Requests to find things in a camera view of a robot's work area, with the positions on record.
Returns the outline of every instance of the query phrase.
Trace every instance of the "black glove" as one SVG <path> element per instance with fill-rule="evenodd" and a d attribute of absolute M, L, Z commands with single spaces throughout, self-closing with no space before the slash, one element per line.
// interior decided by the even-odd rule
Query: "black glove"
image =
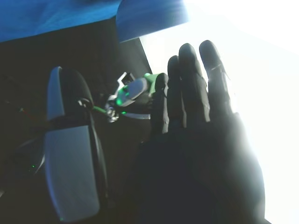
<path fill-rule="evenodd" d="M 232 113 L 219 54 L 210 41 L 199 51 L 208 93 L 190 44 L 169 60 L 167 96 L 165 74 L 156 81 L 151 140 L 128 181 L 136 222 L 268 223 L 262 171 Z"/>

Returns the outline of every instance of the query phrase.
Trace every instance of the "blue fabric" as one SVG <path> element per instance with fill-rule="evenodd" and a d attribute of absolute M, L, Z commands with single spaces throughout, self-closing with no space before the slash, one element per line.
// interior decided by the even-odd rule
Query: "blue fabric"
<path fill-rule="evenodd" d="M 109 19 L 121 0 L 0 0 L 0 42 Z"/>

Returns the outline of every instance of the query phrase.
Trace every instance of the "white surface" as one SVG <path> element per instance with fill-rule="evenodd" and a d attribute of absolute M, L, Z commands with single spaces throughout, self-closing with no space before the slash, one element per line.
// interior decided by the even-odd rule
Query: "white surface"
<path fill-rule="evenodd" d="M 288 0 L 185 1 L 192 23 L 141 37 L 153 73 L 167 72 L 186 42 L 197 51 L 206 39 L 215 43 L 263 169 L 265 217 L 299 223 L 298 7 Z"/>

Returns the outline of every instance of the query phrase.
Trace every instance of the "green cable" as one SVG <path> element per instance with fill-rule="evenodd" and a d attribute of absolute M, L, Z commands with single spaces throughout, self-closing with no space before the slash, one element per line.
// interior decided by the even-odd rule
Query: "green cable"
<path fill-rule="evenodd" d="M 100 107 L 98 107 L 98 106 L 94 106 L 93 109 L 94 109 L 95 111 L 99 111 L 99 112 L 101 112 L 101 113 L 107 114 L 107 112 L 106 112 L 104 109 L 102 109 L 102 108 L 100 108 Z"/>

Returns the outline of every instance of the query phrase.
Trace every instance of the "blue cloth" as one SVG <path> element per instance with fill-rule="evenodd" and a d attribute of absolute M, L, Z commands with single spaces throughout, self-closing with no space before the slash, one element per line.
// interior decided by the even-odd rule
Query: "blue cloth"
<path fill-rule="evenodd" d="M 121 0 L 0 0 L 0 42 L 106 20 Z"/>

